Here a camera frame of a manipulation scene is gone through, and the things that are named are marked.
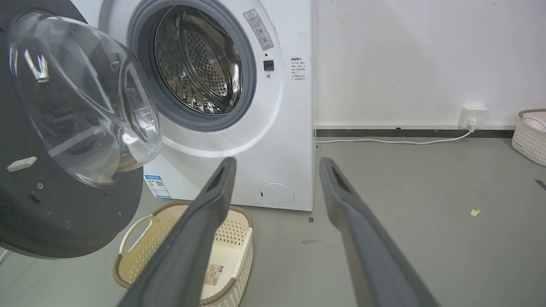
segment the gray floor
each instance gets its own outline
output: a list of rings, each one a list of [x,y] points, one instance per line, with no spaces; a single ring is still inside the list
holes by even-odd
[[[320,144],[317,157],[338,163],[442,306],[546,306],[546,191],[535,183],[546,168],[509,140]],[[255,254],[242,307],[355,305],[341,237],[315,189],[313,213],[247,208]],[[166,202],[145,189],[135,218]],[[115,306],[121,237],[77,259],[10,254],[0,305]]]

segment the white wall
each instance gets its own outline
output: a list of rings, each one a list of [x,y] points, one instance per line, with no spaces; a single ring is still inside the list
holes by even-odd
[[[546,108],[545,0],[317,0],[318,128],[509,129]]]

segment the beige laundry basket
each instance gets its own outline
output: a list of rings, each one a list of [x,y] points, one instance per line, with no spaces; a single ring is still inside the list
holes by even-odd
[[[130,288],[159,248],[190,202],[170,203],[153,214],[135,222],[121,242],[120,253],[114,263],[114,280]],[[137,226],[148,226],[136,243],[126,250],[129,236]],[[241,302],[252,266],[252,218],[241,208],[231,206],[225,221],[216,231],[205,275],[199,306],[235,307]]]
[[[546,109],[524,110],[512,137],[512,147],[531,161],[546,166]]]

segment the white wall socket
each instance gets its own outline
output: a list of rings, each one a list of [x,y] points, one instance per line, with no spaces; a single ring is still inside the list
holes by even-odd
[[[470,128],[468,121],[476,120],[476,128],[483,127],[485,121],[489,118],[489,109],[477,103],[467,103],[462,106],[461,114],[457,124],[461,128]]]

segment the white washing machine body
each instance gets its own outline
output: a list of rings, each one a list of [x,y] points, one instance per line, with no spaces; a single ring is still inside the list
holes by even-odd
[[[73,3],[90,25],[135,53],[139,52],[135,36],[142,28],[138,20],[143,15],[187,5],[215,18],[209,7],[222,8],[224,16],[237,24],[251,50],[254,83],[253,93],[247,97],[248,106],[232,123],[209,131],[185,126],[159,108],[163,146],[159,156],[144,166],[145,181],[156,197],[194,199],[220,161],[232,156],[237,159],[234,204],[312,210],[311,0]],[[260,38],[264,39],[263,29],[267,35],[260,42]],[[158,105],[161,99],[156,96]]]

